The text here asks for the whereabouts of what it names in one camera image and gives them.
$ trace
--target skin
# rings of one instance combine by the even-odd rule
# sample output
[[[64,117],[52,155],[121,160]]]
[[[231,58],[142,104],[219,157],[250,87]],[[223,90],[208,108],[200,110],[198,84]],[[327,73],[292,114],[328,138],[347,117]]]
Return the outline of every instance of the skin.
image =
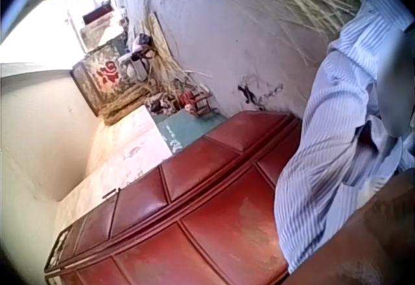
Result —
[[[284,285],[415,284],[414,175],[391,178]]]

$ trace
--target red graffiti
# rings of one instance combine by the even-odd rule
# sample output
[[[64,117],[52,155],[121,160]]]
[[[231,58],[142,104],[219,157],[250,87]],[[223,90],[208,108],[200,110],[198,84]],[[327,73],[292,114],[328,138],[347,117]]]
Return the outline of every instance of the red graffiti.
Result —
[[[97,70],[97,74],[102,78],[102,83],[106,84],[108,81],[115,82],[118,77],[117,66],[114,61],[105,62],[105,67]]]

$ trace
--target painted wall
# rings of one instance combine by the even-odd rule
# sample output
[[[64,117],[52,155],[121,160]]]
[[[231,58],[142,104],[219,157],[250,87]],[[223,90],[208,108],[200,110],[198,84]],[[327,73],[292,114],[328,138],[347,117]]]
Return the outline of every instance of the painted wall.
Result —
[[[1,79],[1,244],[29,284],[44,284],[58,201],[84,178],[99,120],[69,71]]]

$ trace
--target white striped shirt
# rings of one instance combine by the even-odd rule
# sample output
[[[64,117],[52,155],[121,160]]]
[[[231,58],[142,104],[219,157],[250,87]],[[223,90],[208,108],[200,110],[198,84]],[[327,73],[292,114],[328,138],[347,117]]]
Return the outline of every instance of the white striped shirt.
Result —
[[[388,135],[375,89],[388,31],[404,31],[413,21],[400,0],[364,0],[328,48],[305,110],[299,149],[277,183],[274,212],[290,273],[343,226],[368,182],[376,192],[397,169],[414,167],[414,140]],[[362,131],[371,143],[359,138]]]

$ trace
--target cloth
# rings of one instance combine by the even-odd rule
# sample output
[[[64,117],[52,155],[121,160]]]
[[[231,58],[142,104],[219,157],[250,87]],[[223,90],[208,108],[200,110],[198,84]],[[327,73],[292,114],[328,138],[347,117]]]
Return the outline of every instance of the cloth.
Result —
[[[305,110],[299,149],[276,188],[279,244],[290,273],[343,226],[358,201],[379,191],[397,169],[414,167],[413,133],[387,134],[375,89],[388,31],[405,30],[413,21],[400,0],[364,0],[328,47]]]

